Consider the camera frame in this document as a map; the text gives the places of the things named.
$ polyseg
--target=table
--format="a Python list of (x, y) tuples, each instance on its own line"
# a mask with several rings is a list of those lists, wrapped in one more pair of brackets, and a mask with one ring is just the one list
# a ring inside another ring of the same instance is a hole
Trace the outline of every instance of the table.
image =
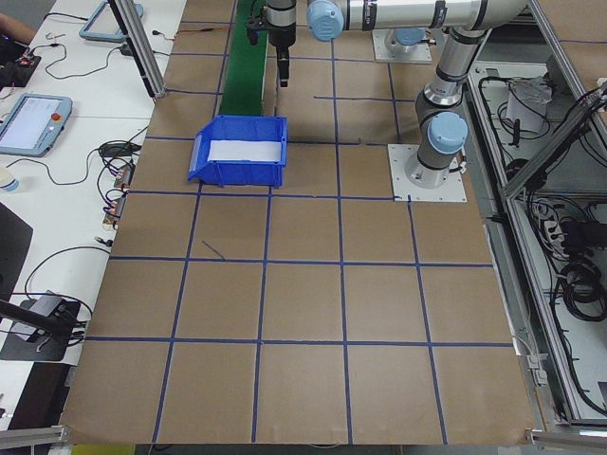
[[(173, 42), (153, 36), (152, 29), (161, 29), (171, 36), (177, 28), (185, 1), (140, 0), (145, 7), (143, 25), (154, 50), (170, 52)], [(87, 16), (99, 4), (97, 0), (58, 0), (51, 11)], [(109, 49), (109, 43), (92, 43), (82, 40), (78, 31), (82, 21), (49, 16), (31, 46), (52, 43), (46, 35), (64, 36), (57, 43), (67, 47), (68, 58), (57, 64), (53, 70), (58, 74), (75, 74), (101, 66)], [(85, 157), (107, 140), (126, 140), (142, 131), (152, 115), (153, 102), (148, 98), (143, 82), (132, 58), (115, 52), (109, 67), (92, 76), (64, 81), (56, 81), (48, 76), (45, 66), (61, 54), (59, 48), (39, 49), (43, 57), (28, 87), (16, 89), (15, 93), (0, 100), (0, 115), (9, 112), (20, 93), (42, 93), (68, 96), (73, 102), (73, 112), (65, 130), (60, 134), (54, 147), (39, 161), (46, 163), (53, 176), (61, 182), (82, 178), (85, 172)], [(166, 69), (167, 58), (158, 55), (157, 61), (162, 71)], [(9, 92), (5, 88), (0, 96)], [(141, 143), (139, 136), (135, 142)], [(0, 164), (7, 165), (18, 156), (0, 155)], [(112, 239), (113, 231), (102, 228), (102, 202), (96, 186), (96, 178), (102, 168), (99, 157), (94, 154), (89, 162), (90, 175), (78, 186), (57, 187), (46, 176), (42, 166), (32, 163), (18, 163), (11, 168), (21, 186), (15, 194), (0, 194), (0, 202), (26, 220), (33, 228), (34, 235), (28, 258), (15, 290), (23, 290), (29, 272), (42, 259), (60, 249), (71, 246), (100, 246), (93, 239), (100, 236)], [(114, 178), (105, 173), (101, 187), (108, 189)], [(99, 251), (80, 250), (58, 256), (44, 266), (32, 282), (33, 291), (55, 292), (78, 297), (94, 307), (107, 256)], [(15, 296), (11, 301), (21, 299)], [(88, 319), (85, 309), (80, 319)], [(0, 328), (8, 330), (9, 322), (4, 320)], [(0, 334), (0, 344), (5, 335)], [(82, 346), (69, 348), (64, 362), (78, 363)], [(14, 411), (31, 369), (31, 362), (0, 361), (0, 392), (4, 394), (0, 404), (8, 414)], [(7, 429), (10, 418), (0, 419), (0, 430)]]

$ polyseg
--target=electrical wire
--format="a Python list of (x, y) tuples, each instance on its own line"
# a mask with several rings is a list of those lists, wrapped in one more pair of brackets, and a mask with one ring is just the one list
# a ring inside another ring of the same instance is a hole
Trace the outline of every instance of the electrical wire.
[(81, 21), (88, 21), (88, 17), (74, 16), (73, 14), (65, 14), (64, 12), (48, 12), (47, 14), (45, 14), (45, 17), (43, 17), (43, 21), (48, 16), (64, 16), (64, 17), (71, 17), (73, 19), (79, 19)]
[(87, 71), (85, 73), (81, 73), (81, 74), (68, 74), (65, 76), (57, 76), (53, 73), (50, 72), (50, 68), (52, 66), (54, 66), (55, 64), (64, 61), (65, 59), (67, 59), (67, 47), (65, 47), (65, 45), (62, 45), (61, 43), (53, 43), (51, 45), (37, 45), (36, 47), (34, 47), (31, 51), (30, 54), (34, 54), (34, 51), (42, 48), (42, 47), (60, 47), (63, 52), (64, 52), (64, 56), (60, 57), (59, 59), (55, 60), (54, 62), (51, 62), (50, 64), (48, 64), (47, 66), (45, 66), (45, 72), (53, 79), (56, 79), (58, 81), (64, 81), (66, 79), (71, 79), (71, 78), (83, 78), (85, 76), (90, 76), (91, 74), (97, 73), (99, 71), (103, 71), (105, 68), (107, 68), (110, 65), (110, 56), (112, 55), (112, 53), (116, 50), (120, 50), (120, 46), (117, 47), (112, 47), (109, 52), (107, 53), (107, 55), (105, 56), (105, 64), (103, 66), (100, 66), (99, 68), (95, 68), (92, 69), (90, 71)]
[(86, 181), (86, 179), (88, 178), (88, 175), (90, 174), (90, 170), (91, 170), (91, 162), (89, 161), (90, 157), (92, 156), (92, 154), (94, 154), (98, 149), (93, 149), (91, 150), (88, 155), (86, 156), (86, 172), (84, 174), (84, 177), (79, 179), (79, 180), (75, 180), (73, 182), (59, 182), (57, 181), (52, 174), (50, 173), (50, 168), (48, 167), (48, 165), (46, 163), (43, 163), (42, 161), (36, 161), (35, 159), (31, 159), (31, 158), (19, 158), (16, 159), (14, 161), (12, 161), (10, 164), (7, 164), (7, 168), (10, 168), (11, 166), (14, 166), (17, 163), (21, 163), (21, 162), (30, 162), (30, 163), (34, 163), (34, 164), (39, 164), (40, 166), (44, 166), (46, 169), (46, 175), (48, 175), (48, 178), (50, 179), (50, 181), (54, 184), (57, 185), (58, 187), (62, 187), (62, 186), (69, 186), (69, 185), (79, 185), (82, 182)]
[(42, 267), (44, 264), (46, 264), (48, 261), (50, 261), (51, 259), (53, 259), (53, 258), (55, 258), (55, 257), (57, 257), (57, 256), (59, 256), (59, 255), (61, 255), (61, 254), (65, 254), (65, 253), (67, 253), (67, 252), (69, 252), (69, 251), (75, 251), (75, 250), (77, 250), (77, 249), (94, 249), (94, 250), (101, 251), (101, 252), (103, 252), (103, 253), (105, 253), (105, 254), (108, 254), (108, 255), (110, 254), (110, 252), (109, 252), (107, 249), (100, 248), (100, 247), (98, 247), (98, 246), (71, 246), (71, 247), (69, 247), (69, 248), (64, 248), (64, 249), (60, 249), (59, 251), (55, 251), (54, 253), (52, 253), (52, 254), (50, 254), (49, 256), (47, 256), (46, 258), (44, 258), (44, 259), (43, 259), (43, 260), (42, 260), (42, 261), (41, 261), (41, 262), (40, 262), (38, 265), (36, 265), (36, 266), (35, 266), (35, 267), (32, 269), (32, 271), (29, 273), (28, 277), (26, 278), (26, 282), (25, 282), (25, 284), (24, 284), (25, 295), (26, 295), (26, 296), (28, 296), (28, 298), (30, 298), (30, 299), (31, 299), (31, 295), (33, 295), (33, 294), (32, 294), (32, 293), (30, 293), (30, 292), (28, 291), (29, 285), (31, 284), (31, 280), (32, 280), (32, 278), (34, 277), (34, 275), (36, 274), (36, 272), (37, 272), (38, 270), (40, 270), (40, 268), (41, 268), (41, 267)]

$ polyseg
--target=grid line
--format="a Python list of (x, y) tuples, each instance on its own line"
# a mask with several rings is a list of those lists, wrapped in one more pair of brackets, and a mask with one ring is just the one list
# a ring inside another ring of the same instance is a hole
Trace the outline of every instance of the grid line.
[[(234, 12), (236, 10), (236, 1), (234, 0), (233, 4), (232, 4), (232, 11), (231, 11), (231, 21), (233, 22), (233, 16), (234, 16)], [(230, 43), (230, 34), (232, 31), (232, 27), (229, 27), (228, 29), (228, 36), (226, 38), (226, 44), (224, 47), (224, 54), (228, 53), (228, 45)], [(220, 92), (220, 88), (221, 88), (221, 81), (223, 78), (223, 74), (224, 74), (224, 70), (226, 67), (226, 59), (227, 59), (227, 55), (224, 55), (223, 59), (222, 59), (222, 64), (221, 64), (221, 70), (219, 72), (219, 78), (217, 81), (217, 90), (215, 93), (215, 101), (213, 104), (213, 112), (216, 112), (217, 110), (217, 103), (219, 100), (219, 92)], [(175, 346), (175, 342), (173, 341), (173, 338), (175, 338), (176, 335), (176, 331), (177, 331), (177, 324), (179, 322), (179, 313), (181, 310), (181, 303), (183, 301), (183, 293), (185, 290), (185, 282), (187, 280), (187, 276), (188, 276), (188, 266), (189, 266), (189, 259), (190, 259), (190, 255), (192, 253), (192, 246), (193, 246), (193, 238), (194, 238), (194, 234), (195, 234), (195, 229), (196, 229), (196, 222), (197, 222), (197, 218), (198, 218), (198, 210), (200, 208), (200, 201), (202, 199), (202, 182), (200, 182), (198, 184), (198, 192), (199, 194), (196, 196), (196, 203), (194, 205), (194, 211), (193, 211), (193, 217), (192, 217), (192, 226), (190, 229), (190, 238), (188, 240), (188, 248), (187, 248), (187, 252), (186, 252), (186, 258), (183, 264), (183, 272), (182, 272), (182, 276), (181, 276), (181, 283), (179, 285), (179, 294), (177, 296), (177, 302), (176, 302), (176, 306), (175, 306), (175, 315), (174, 315), (174, 319), (173, 319), (173, 328), (171, 331), (171, 340), (169, 341), (169, 350), (167, 353), (167, 360), (166, 360), (166, 364), (165, 364), (165, 369), (164, 369), (164, 375), (163, 375), (163, 379), (162, 379), (162, 388), (160, 391), (160, 397), (159, 397), (159, 402), (158, 402), (158, 408), (157, 408), (157, 413), (156, 413), (156, 423), (154, 426), (154, 434), (152, 436), (152, 442), (155, 443), (157, 441), (157, 437), (158, 437), (158, 433), (160, 431), (160, 423), (162, 421), (162, 411), (164, 408), (164, 399), (166, 397), (166, 391), (167, 391), (167, 386), (168, 386), (168, 381), (169, 381), (169, 374), (171, 371), (171, 363), (172, 363), (172, 359), (173, 359), (173, 349)]]
[(266, 303), (266, 277), (267, 277), (267, 250), (269, 246), (269, 229), (270, 220), (272, 215), (272, 188), (268, 188), (267, 192), (267, 207), (266, 207), (266, 232), (264, 238), (264, 259), (262, 265), (262, 284), (259, 299), (259, 318), (257, 322), (257, 349), (255, 350), (255, 378), (253, 383), (253, 407), (252, 407), (252, 420), (251, 420), (251, 431), (250, 441), (255, 443), (257, 441), (257, 417), (258, 417), (258, 404), (259, 404), (259, 375), (261, 370), (262, 361), (262, 337), (264, 332), (264, 306)]
[(89, 336), (88, 341), (109, 342), (128, 341), (136, 343), (173, 343), (173, 344), (254, 344), (289, 345), (289, 346), (401, 346), (401, 347), (430, 347), (430, 348), (506, 348), (513, 349), (512, 343), (484, 341), (387, 341), (387, 340), (355, 340), (335, 339), (259, 339), (259, 338), (196, 338), (196, 337), (110, 337)]
[[(186, 261), (181, 257), (163, 256), (110, 256), (110, 261)], [(384, 262), (374, 263), (365, 261), (298, 261), (289, 259), (222, 259), (222, 258), (188, 258), (191, 263), (228, 263), (228, 264), (298, 264), (298, 265), (344, 265), (344, 266), (378, 266), (378, 267), (444, 267), (444, 268), (493, 268), (493, 264), (466, 264), (466, 263), (407, 263)]]
[(341, 216), (341, 174), (340, 174), (340, 130), (338, 124), (337, 82), (335, 79), (335, 43), (331, 41), (331, 83), (333, 90), (333, 121), (335, 132), (335, 167), (338, 190), (338, 230), (340, 244), (340, 297), (341, 297), (341, 331), (343, 334), (343, 378), (345, 388), (345, 417), (348, 432), (348, 444), (354, 443), (352, 431), (352, 406), (350, 402), (350, 368), (348, 363), (348, 326), (346, 318), (345, 276), (343, 267), (343, 220)]
[(441, 437), (443, 439), (443, 445), (449, 443), (447, 438), (447, 429), (445, 428), (445, 416), (443, 415), (443, 405), (440, 401), (440, 390), (438, 388), (438, 375), (436, 372), (436, 364), (434, 362), (434, 351), (432, 349), (432, 334), (430, 332), (430, 324), (428, 321), (428, 308), (426, 307), (426, 297), (424, 293), (424, 283), (421, 276), (421, 265), (419, 263), (419, 251), (417, 249), (417, 237), (415, 235), (415, 222), (414, 212), (412, 208), (411, 197), (407, 201), (407, 211), (409, 213), (409, 222), (411, 223), (411, 236), (413, 239), (414, 257), (415, 257), (415, 271), (417, 274), (417, 283), (419, 286), (419, 298), (421, 300), (422, 315), (424, 318), (424, 328), (426, 330), (426, 338), (428, 340), (428, 355), (430, 357), (430, 368), (432, 371), (432, 382), (434, 385), (434, 396), (436, 399), (436, 409), (438, 411), (438, 423), (440, 425)]

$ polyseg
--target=mounting plate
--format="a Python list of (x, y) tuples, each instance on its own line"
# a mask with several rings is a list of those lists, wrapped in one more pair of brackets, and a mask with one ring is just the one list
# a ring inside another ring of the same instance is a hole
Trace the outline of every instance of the mounting plate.
[[(419, 145), (416, 144), (389, 144), (388, 156), (390, 157), (390, 173), (392, 174), (392, 189), (395, 201), (407, 202), (468, 202), (462, 175), (450, 173), (447, 181), (439, 188), (427, 190), (419, 188), (405, 174), (405, 163), (409, 157), (417, 153)], [(451, 167), (455, 168), (455, 158)]]
[(394, 53), (386, 47), (386, 35), (390, 30), (373, 31), (373, 49), (376, 52), (376, 61), (394, 62), (397, 64), (431, 64), (432, 54), (430, 47), (425, 44), (411, 46), (411, 51)]

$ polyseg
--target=cardboard surface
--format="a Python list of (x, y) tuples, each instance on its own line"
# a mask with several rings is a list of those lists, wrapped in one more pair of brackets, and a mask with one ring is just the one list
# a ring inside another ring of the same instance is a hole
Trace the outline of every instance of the cardboard surface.
[(607, 42), (603, 18), (607, 4), (603, 0), (538, 0), (560, 40)]
[(386, 144), (418, 141), (410, 98), (431, 68), (299, 27), (276, 99), (284, 185), (185, 181), (221, 100), (189, 92), (223, 78), (233, 5), (185, 9), (179, 29), (217, 29), (176, 37), (184, 92), (156, 104), (141, 151), (63, 418), (74, 442), (521, 442), (533, 422), (469, 183), (467, 204), (392, 201)]

